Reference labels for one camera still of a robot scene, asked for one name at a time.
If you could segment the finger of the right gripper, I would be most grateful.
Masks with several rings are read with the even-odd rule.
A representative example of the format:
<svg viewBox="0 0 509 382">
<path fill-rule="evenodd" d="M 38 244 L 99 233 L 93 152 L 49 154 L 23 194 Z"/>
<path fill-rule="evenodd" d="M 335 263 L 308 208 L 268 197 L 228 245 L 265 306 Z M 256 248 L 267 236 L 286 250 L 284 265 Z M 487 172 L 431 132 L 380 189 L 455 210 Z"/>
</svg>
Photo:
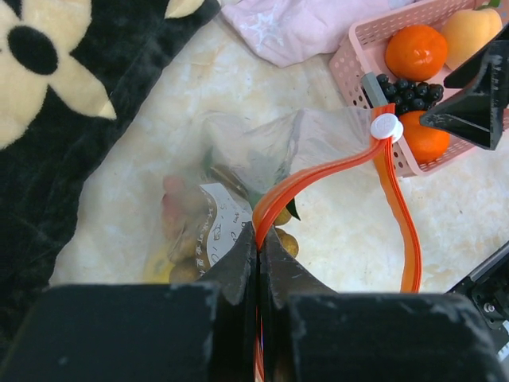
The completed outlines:
<svg viewBox="0 0 509 382">
<path fill-rule="evenodd" d="M 488 64 L 465 88 L 432 107 L 420 118 L 423 126 L 448 132 L 485 150 L 495 150 L 503 133 L 508 105 L 508 70 Z"/>
<path fill-rule="evenodd" d="M 452 71 L 444 79 L 446 88 L 465 88 L 479 74 L 483 74 L 488 64 L 498 64 L 503 71 L 508 70 L 508 24 L 483 48 Z"/>
</svg>

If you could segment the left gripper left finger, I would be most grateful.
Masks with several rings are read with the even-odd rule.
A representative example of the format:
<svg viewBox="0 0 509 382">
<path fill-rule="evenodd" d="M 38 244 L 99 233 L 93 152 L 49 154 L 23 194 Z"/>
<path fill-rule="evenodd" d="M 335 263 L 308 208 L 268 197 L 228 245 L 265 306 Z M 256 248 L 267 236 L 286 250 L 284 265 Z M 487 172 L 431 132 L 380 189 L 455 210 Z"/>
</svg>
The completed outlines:
<svg viewBox="0 0 509 382">
<path fill-rule="evenodd" d="M 252 381 L 253 228 L 194 283 L 43 293 L 1 364 L 4 381 Z"/>
</svg>

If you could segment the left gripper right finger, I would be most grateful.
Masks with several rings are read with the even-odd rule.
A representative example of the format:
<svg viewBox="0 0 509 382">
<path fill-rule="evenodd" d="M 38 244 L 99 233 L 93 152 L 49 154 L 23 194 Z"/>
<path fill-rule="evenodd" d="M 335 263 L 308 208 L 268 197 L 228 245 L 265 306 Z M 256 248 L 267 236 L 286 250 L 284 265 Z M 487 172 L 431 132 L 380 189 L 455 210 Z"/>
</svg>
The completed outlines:
<svg viewBox="0 0 509 382">
<path fill-rule="evenodd" d="M 337 293 L 270 233 L 259 256 L 261 381 L 505 381 L 508 350 L 463 294 Z"/>
</svg>

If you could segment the dark grape bunch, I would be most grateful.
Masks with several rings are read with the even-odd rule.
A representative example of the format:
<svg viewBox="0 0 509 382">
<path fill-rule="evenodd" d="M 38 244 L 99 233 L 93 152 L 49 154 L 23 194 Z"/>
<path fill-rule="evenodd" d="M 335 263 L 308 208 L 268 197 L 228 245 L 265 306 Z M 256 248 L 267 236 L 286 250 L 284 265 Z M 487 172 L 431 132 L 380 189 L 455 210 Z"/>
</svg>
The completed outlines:
<svg viewBox="0 0 509 382">
<path fill-rule="evenodd" d="M 395 105 L 397 116 L 410 111 L 428 111 L 443 99 L 445 92 L 441 84 L 415 82 L 405 78 L 390 81 L 384 73 L 378 74 L 376 80 L 386 101 Z"/>
</svg>

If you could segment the yellow lemon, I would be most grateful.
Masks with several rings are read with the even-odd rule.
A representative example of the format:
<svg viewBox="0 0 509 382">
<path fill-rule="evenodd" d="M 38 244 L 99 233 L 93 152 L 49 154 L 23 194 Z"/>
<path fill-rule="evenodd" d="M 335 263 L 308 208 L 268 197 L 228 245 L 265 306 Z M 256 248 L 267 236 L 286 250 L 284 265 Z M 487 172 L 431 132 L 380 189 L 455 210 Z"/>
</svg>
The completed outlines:
<svg viewBox="0 0 509 382">
<path fill-rule="evenodd" d="M 169 275 L 174 263 L 169 261 L 164 248 L 150 255 L 146 260 L 142 281 L 144 283 L 169 283 Z"/>
</svg>

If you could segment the clear zip top bag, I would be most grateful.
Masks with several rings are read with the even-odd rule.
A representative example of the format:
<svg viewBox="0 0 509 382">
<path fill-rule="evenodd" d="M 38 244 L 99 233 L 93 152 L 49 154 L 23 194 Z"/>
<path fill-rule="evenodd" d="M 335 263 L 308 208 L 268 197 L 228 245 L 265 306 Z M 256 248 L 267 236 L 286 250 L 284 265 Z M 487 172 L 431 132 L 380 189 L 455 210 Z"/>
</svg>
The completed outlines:
<svg viewBox="0 0 509 382">
<path fill-rule="evenodd" d="M 253 228 L 257 246 L 265 243 L 271 229 L 279 229 L 297 216 L 294 198 L 300 191 L 324 177 L 372 162 L 402 234 L 401 289 L 419 290 L 421 246 L 392 158 L 393 145 L 403 133 L 393 105 L 346 107 L 334 112 L 302 109 L 255 129 L 220 113 L 204 117 L 203 124 L 207 138 L 196 159 L 170 175 L 199 181 L 213 166 L 227 167 L 247 188 L 252 211 L 247 225 Z M 162 248 L 166 250 L 168 243 L 161 221 L 147 259 Z"/>
</svg>

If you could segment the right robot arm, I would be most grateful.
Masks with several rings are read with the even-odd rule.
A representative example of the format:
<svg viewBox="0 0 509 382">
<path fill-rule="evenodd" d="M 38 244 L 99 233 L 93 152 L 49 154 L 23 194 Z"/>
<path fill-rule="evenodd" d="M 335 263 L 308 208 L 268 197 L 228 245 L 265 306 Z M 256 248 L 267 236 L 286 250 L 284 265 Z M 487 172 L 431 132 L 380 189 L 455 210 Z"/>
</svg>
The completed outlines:
<svg viewBox="0 0 509 382">
<path fill-rule="evenodd" d="M 508 131 L 508 27 L 491 39 L 443 84 L 457 93 L 429 109 L 423 126 L 445 131 L 484 150 L 495 150 Z M 482 315 L 495 345 L 508 350 L 508 244 L 504 244 L 451 290 Z"/>
</svg>

